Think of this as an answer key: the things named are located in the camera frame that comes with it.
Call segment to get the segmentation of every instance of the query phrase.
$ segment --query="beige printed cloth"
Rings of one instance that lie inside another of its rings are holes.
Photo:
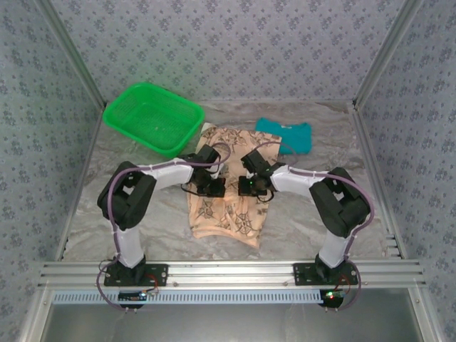
[[[190,229],[196,238],[220,235],[238,239],[249,246],[259,248],[259,236],[263,227],[268,203],[256,197],[238,195],[239,176],[245,176],[241,158],[256,146],[266,141],[281,140],[280,137],[263,132],[217,128],[212,126],[202,134],[197,151],[204,145],[226,143],[231,147],[231,155],[225,162],[222,177],[226,178],[224,198],[207,198],[188,194]],[[216,147],[222,158],[227,156],[225,147]],[[264,159],[271,164],[277,161],[279,145],[270,144],[259,148]],[[190,190],[196,191],[194,185]]]

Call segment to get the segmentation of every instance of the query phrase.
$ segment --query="red wire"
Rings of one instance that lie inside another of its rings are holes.
[[[341,280],[344,279],[347,284],[348,284],[348,291],[345,293],[345,294],[348,294],[348,292],[350,292],[350,288],[351,288],[351,285],[350,285],[350,281],[348,280],[347,276],[345,274],[342,274],[340,277],[339,277],[339,280],[338,280],[338,283],[336,285],[336,287],[334,288],[333,291],[337,290],[339,288],[339,286],[342,284],[341,283]]]
[[[160,290],[158,289],[158,281],[157,281],[157,278],[155,278],[155,276],[154,276],[153,274],[149,274],[149,273],[146,273],[145,276],[146,276],[147,278],[152,279],[152,280],[154,281],[154,287],[153,287],[152,290],[157,289],[157,294],[158,294],[158,292],[159,292]]]

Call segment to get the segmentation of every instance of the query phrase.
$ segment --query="wire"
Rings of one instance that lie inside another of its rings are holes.
[[[282,146],[287,147],[293,153],[293,155],[295,157],[295,163],[289,165],[289,171],[291,173],[294,173],[295,175],[306,176],[306,177],[322,177],[322,178],[327,177],[327,178],[331,178],[333,180],[338,180],[339,182],[344,182],[347,185],[350,185],[351,187],[354,187],[356,190],[358,190],[361,193],[361,195],[363,196],[364,200],[368,203],[368,206],[370,208],[369,218],[364,223],[362,223],[361,225],[359,225],[358,227],[356,227],[355,229],[353,229],[351,231],[350,239],[348,240],[347,246],[346,246],[345,250],[343,251],[343,259],[344,259],[344,261],[353,266],[353,268],[355,269],[355,272],[356,272],[356,276],[358,277],[358,290],[357,290],[355,296],[351,299],[351,301],[348,304],[346,304],[345,306],[343,306],[340,309],[337,309],[337,311],[348,309],[352,305],[354,305],[354,303],[358,300],[359,296],[361,295],[361,274],[360,274],[360,272],[358,270],[358,267],[353,262],[348,260],[348,257],[349,257],[348,252],[350,251],[351,245],[353,244],[353,241],[355,239],[356,234],[358,232],[360,232],[362,229],[366,228],[373,221],[373,218],[375,216],[375,207],[373,205],[372,199],[369,196],[369,194],[362,187],[357,185],[355,182],[347,180],[344,177],[340,177],[338,175],[332,175],[332,174],[329,174],[329,173],[306,172],[306,171],[295,170],[295,169],[291,168],[298,161],[297,153],[292,147],[290,147],[290,146],[288,146],[288,145],[286,145],[286,144],[284,144],[282,142],[277,142],[277,141],[263,142],[262,144],[258,145],[255,148],[255,150],[257,150],[261,146],[265,146],[265,145],[268,145],[268,144],[280,144]]]
[[[350,285],[350,281],[348,280],[347,276],[345,274],[342,274],[338,280],[338,283],[336,285],[336,287],[334,288],[333,291],[336,291],[340,285],[342,285],[341,281],[344,280],[346,281],[346,283],[348,284],[348,290],[345,294],[348,294],[350,292],[350,288],[351,288],[351,285]]]
[[[181,188],[183,191],[188,192],[189,194],[199,196],[199,194],[196,193],[195,191],[185,189],[183,184],[180,185],[180,188]]]
[[[151,294],[150,292],[153,291],[153,290],[157,290],[157,292],[155,292],[154,294],[159,294],[160,290],[158,289],[158,281],[157,281],[157,278],[155,278],[155,276],[153,274],[146,274],[145,275],[147,278],[150,278],[154,281],[154,287],[152,287],[151,289],[147,289],[147,290],[144,290],[143,293],[144,294]]]
[[[97,274],[97,278],[96,278],[96,282],[95,282],[95,285],[97,286],[98,292],[100,293],[101,297],[112,308],[114,308],[116,310],[119,310],[119,311],[124,311],[124,312],[129,312],[129,311],[136,312],[135,309],[129,309],[129,308],[125,308],[124,309],[119,304],[113,303],[104,294],[103,290],[101,289],[101,285],[100,285],[101,274],[106,273],[106,269],[109,266],[112,266],[115,263],[117,263],[118,261],[120,261],[120,245],[119,245],[118,237],[117,237],[118,226],[115,223],[114,214],[113,214],[113,193],[114,193],[114,188],[117,185],[117,183],[119,182],[120,178],[123,177],[124,175],[127,175],[128,173],[132,173],[132,172],[159,170],[159,169],[162,169],[164,167],[173,166],[173,165],[189,165],[189,166],[200,166],[200,167],[209,167],[209,166],[214,166],[214,165],[221,165],[224,162],[226,162],[228,160],[228,158],[230,157],[231,148],[225,142],[219,142],[219,143],[217,142],[217,143],[213,144],[212,147],[214,147],[214,146],[224,146],[224,147],[226,147],[228,149],[228,155],[225,158],[219,160],[218,162],[212,162],[212,163],[187,162],[187,161],[183,160],[183,161],[178,161],[178,162],[175,162],[175,161],[164,162],[162,164],[155,165],[155,166],[154,165],[149,165],[149,166],[144,166],[144,167],[131,167],[131,168],[122,170],[121,172],[119,172],[114,177],[113,181],[111,182],[111,185],[109,186],[109,190],[108,190],[108,217],[109,217],[109,221],[110,221],[110,223],[112,225],[112,228],[113,228],[113,238],[114,238],[114,245],[115,245],[116,253],[115,253],[115,258],[111,262],[109,262],[108,264],[106,264],[104,267],[102,267],[100,269],[100,271]]]
[[[212,172],[207,171],[207,173],[209,173],[209,174],[211,174],[211,175],[215,175],[215,174],[216,174],[217,172],[219,172],[219,171],[220,171],[220,164],[217,165],[217,169],[216,169],[215,171],[212,171]]]
[[[358,300],[359,296],[361,295],[361,273],[359,272],[358,267],[353,262],[351,262],[350,260],[346,260],[346,262],[348,264],[350,264],[353,267],[353,269],[355,270],[356,277],[358,278],[358,288],[355,293],[355,296],[353,296],[353,298],[348,302],[348,304],[346,304],[338,309],[328,308],[331,311],[342,311],[342,310],[346,310],[346,309],[352,307],[352,305],[354,305],[354,303]]]
[[[293,166],[295,165],[299,160],[298,160],[298,153],[296,153],[296,151],[292,148],[292,146],[286,144],[285,142],[282,142],[282,141],[265,141],[261,144],[259,144],[258,146],[256,146],[253,151],[255,150],[258,150],[260,147],[263,147],[263,146],[266,146],[266,145],[280,145],[280,146],[284,146],[286,148],[288,148],[290,151],[291,151],[291,154],[293,155],[294,157],[294,161],[289,164],[289,166]]]
[[[100,261],[100,263],[98,264],[98,269],[99,269],[100,271],[101,271],[101,264],[102,264],[103,262],[106,262],[106,261],[111,261],[111,259],[104,259],[104,260]]]
[[[271,196],[270,196],[266,201],[264,201],[264,200],[262,200],[261,198],[259,198],[259,196],[256,196],[256,198],[257,198],[261,203],[268,203],[268,202],[272,201],[272,199],[274,198],[274,192],[271,191],[271,190],[269,190],[269,191],[270,191],[270,193],[271,193]]]

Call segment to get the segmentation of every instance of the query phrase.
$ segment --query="aluminum rail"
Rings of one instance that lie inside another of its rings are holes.
[[[399,289],[425,286],[418,260],[353,260],[363,287]],[[330,289],[333,286],[295,286],[293,264],[289,261],[155,261],[169,265],[166,289]],[[98,262],[48,262],[41,269],[39,289],[90,290],[95,286]]]

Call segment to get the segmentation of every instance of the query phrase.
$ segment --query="black mounting plate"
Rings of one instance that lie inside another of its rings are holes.
[[[333,281],[323,281],[320,276],[316,273],[316,267],[314,262],[302,262],[293,264],[293,275],[294,283],[296,286],[318,286],[318,285],[347,285],[345,276],[350,285],[358,285],[358,277],[356,276],[354,267],[348,262],[338,266],[337,276],[333,278]]]
[[[167,264],[145,264],[144,276],[142,276],[138,283],[135,283],[131,276],[125,276],[123,269],[124,266],[119,266],[119,263],[109,266],[106,269],[105,286],[136,286],[136,287],[154,287],[155,280],[157,286],[166,286],[168,278],[168,265]]]

